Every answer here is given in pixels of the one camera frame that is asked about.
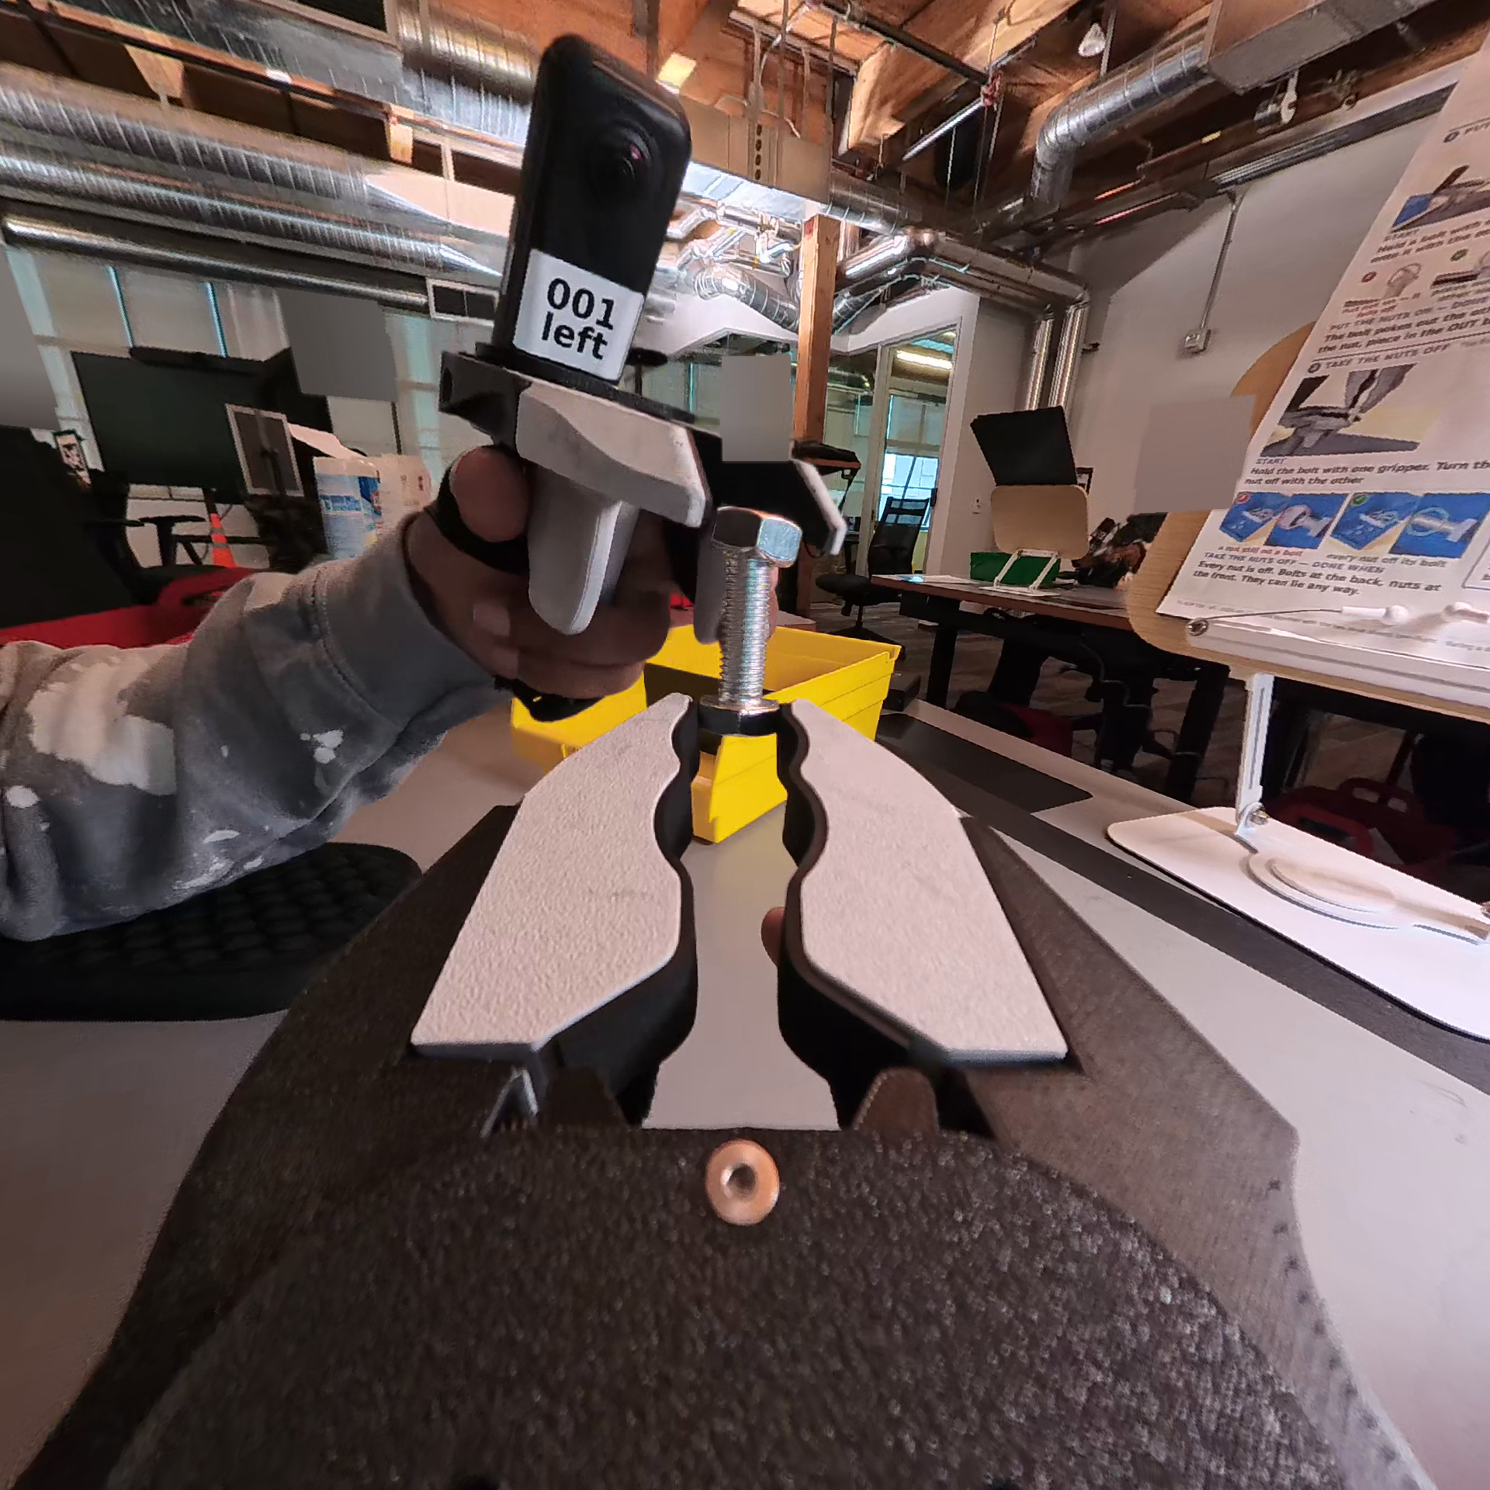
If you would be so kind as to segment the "silver hex nut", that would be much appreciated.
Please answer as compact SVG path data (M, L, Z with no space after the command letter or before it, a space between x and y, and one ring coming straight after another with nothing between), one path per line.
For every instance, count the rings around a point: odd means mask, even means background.
M790 708L774 699L729 704L717 695L697 701L697 738L703 752L719 754L728 740L763 740L779 733Z

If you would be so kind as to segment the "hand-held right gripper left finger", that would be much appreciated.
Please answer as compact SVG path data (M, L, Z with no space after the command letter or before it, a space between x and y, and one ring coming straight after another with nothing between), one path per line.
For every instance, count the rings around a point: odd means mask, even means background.
M595 1071L623 1103L694 1027L683 873L699 766L690 697L664 697L525 796L414 1029L423 1055Z

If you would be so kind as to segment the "instruction sheet stand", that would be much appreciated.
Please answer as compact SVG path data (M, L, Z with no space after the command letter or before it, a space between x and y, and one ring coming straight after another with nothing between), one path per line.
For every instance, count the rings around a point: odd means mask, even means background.
M1235 805L1114 823L1148 866L1437 1025L1489 1032L1487 905L1263 804L1277 681L1487 724L1487 46L1281 376L1157 617L1246 679Z

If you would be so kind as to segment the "black computer monitor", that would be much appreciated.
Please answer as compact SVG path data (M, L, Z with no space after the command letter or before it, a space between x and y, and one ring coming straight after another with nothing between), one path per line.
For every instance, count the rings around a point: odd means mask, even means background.
M979 415L971 429L995 486L1077 484L1068 419L1061 404Z

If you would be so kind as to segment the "silver hex bolt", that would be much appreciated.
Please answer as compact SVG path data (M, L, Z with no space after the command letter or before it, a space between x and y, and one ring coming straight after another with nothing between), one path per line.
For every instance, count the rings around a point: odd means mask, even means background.
M696 639L721 647L713 695L729 704L767 699L767 655L777 573L795 564L800 529L781 514L721 507L701 543Z

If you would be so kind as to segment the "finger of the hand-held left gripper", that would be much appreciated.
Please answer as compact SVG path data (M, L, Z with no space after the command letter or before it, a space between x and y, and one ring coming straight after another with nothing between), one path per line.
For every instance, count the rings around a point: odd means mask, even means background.
M815 465L797 458L786 463L786 472L783 516L800 529L806 545L818 553L839 553L848 530L846 520L823 475Z
M531 383L515 451L532 468L529 598L573 637L614 596L641 513L699 529L710 491L685 424L556 383Z

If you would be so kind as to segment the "person's left forearm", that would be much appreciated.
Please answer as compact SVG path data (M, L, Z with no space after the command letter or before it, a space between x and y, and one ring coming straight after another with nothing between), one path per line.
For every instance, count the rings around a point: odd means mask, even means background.
M112 926L323 844L493 708L403 539L256 575L179 644L6 644L4 937Z

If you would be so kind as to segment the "black office chair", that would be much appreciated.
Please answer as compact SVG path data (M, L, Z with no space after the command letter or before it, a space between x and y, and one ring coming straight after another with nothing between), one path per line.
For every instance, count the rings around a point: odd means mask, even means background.
M421 878L414 859L325 844L176 906L2 942L2 1018L174 1022L281 1013Z

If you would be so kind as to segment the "wooden desk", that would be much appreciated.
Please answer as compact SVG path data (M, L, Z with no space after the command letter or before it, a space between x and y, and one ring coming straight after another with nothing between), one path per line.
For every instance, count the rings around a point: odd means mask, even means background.
M1121 592L1111 592L1109 605L1091 605L1073 600L1066 591L978 585L956 577L875 575L871 584L894 591L903 616L935 626L924 683L924 699L935 706L948 702L962 633L1027 646L1068 663L1095 663L1105 708L1102 741L1127 743L1139 731L1137 708L1128 704L1130 679L1191 683L1191 697L1168 759L1164 793L1187 805L1194 802L1221 715L1228 667L1192 658L1178 644L1143 639Z

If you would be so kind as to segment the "red plastic tub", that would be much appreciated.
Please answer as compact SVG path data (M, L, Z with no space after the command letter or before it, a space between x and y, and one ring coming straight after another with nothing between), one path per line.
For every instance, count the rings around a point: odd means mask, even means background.
M78 646L149 647L185 642L219 598L259 571L206 566L169 582L149 603L2 628L2 646L41 642L62 649Z

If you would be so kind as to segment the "yellow plastic bin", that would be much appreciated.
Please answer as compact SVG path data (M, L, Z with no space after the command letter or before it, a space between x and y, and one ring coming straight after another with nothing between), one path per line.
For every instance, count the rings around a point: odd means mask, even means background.
M807 699L832 717L875 738L900 646L846 639L802 626L779 626L768 646L767 688L777 702ZM540 770L564 757L651 702L671 695L712 695L721 651L696 640L692 626L674 626L660 651L646 663L644 679L582 713L541 722L520 702L511 704L515 754ZM696 837L717 844L783 805L788 793L777 779L775 743L770 738L701 736L701 766L692 788Z

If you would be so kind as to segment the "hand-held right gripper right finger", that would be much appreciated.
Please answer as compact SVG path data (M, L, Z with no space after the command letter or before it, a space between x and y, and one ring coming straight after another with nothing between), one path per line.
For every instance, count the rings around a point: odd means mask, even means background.
M788 1047L854 1116L887 1070L1045 1068L1068 1041L979 834L898 754L809 701L783 710L777 772L795 862L777 963Z

